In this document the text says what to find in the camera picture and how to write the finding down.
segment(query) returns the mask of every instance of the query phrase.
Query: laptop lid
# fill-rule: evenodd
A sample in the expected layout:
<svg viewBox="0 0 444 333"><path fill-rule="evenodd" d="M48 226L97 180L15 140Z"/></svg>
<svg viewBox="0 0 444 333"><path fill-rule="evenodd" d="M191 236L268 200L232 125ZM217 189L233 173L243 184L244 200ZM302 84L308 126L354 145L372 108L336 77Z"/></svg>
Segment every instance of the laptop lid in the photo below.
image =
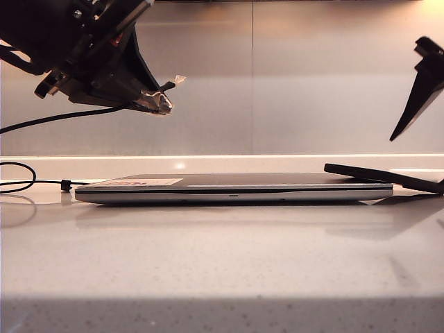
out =
<svg viewBox="0 0 444 333"><path fill-rule="evenodd" d="M328 173L136 175L76 189L76 199L90 203L375 200L392 194L392 184Z"/></svg>

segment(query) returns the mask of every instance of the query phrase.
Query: black cable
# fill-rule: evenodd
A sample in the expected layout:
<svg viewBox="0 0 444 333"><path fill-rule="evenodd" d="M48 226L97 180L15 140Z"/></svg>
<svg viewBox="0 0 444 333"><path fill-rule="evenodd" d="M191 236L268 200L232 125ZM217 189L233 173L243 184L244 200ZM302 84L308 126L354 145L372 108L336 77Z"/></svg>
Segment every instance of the black cable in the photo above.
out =
<svg viewBox="0 0 444 333"><path fill-rule="evenodd" d="M95 116L98 114L117 112L117 111L126 109L127 107L128 107L128 104L121 105L121 106L115 106L113 108L108 108L108 109L58 114L56 116L51 116L51 117L46 117L46 118L41 118L41 119L36 119L36 120L31 120L31 121L25 121L24 123L16 123L15 125L11 125L11 126L0 129L0 134L4 134L4 133L10 132L12 130L18 130L20 128L38 125L40 123L48 123L50 121L57 121L57 120L68 119L68 118Z"/></svg>
<svg viewBox="0 0 444 333"><path fill-rule="evenodd" d="M20 187L19 189L10 189L10 190L7 190L7 191L0 191L0 194L21 192L21 191L24 191L25 189L30 188L31 186L33 186L35 184L35 181L37 180L37 174L35 173L34 169L31 168L29 165L26 165L26 164L23 164L23 163L18 163L18 162L2 162L2 163L0 163L0 166L2 166L2 165L14 165L16 167L25 168L26 170L29 170L32 173L33 179L31 181L29 181L29 182L26 182L28 184L26 186L24 186L24 187Z"/></svg>
<svg viewBox="0 0 444 333"><path fill-rule="evenodd" d="M10 193L21 192L21 191L24 191L25 189L30 188L31 186L33 186L34 184L37 184L37 183L39 183L39 184L60 184L62 191L69 191L71 189L71 185L88 185L87 182L72 182L70 180L61 180L61 181L37 180L36 172L29 165L26 165L23 163L18 163L18 162L2 162L2 163L0 163L0 166L3 166L3 165L13 165L13 166L17 166L17 167L23 167L32 173L33 179L32 180L17 181L17 182L2 182L2 183L0 183L0 186L22 185L22 184L27 184L27 185L24 187L20 187L19 189L10 189L7 191L0 191L0 194L10 194Z"/></svg>

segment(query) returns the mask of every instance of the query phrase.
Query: label sticker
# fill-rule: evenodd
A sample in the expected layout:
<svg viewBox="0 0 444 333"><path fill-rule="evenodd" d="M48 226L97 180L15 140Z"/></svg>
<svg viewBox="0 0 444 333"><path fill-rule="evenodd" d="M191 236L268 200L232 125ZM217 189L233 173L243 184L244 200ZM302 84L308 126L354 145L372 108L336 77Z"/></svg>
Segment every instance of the label sticker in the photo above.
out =
<svg viewBox="0 0 444 333"><path fill-rule="evenodd" d="M145 178L145 179L115 179L106 182L99 182L98 186L171 186L180 182L183 178Z"/></svg>

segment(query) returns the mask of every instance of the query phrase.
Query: countertop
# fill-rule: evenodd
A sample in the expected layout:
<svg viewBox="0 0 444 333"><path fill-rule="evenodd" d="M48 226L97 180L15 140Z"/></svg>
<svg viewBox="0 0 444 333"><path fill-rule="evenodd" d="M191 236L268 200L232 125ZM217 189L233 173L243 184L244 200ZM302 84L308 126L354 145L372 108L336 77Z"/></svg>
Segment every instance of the countertop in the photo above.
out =
<svg viewBox="0 0 444 333"><path fill-rule="evenodd" d="M444 332L444 198L1 197L2 332Z"/></svg>

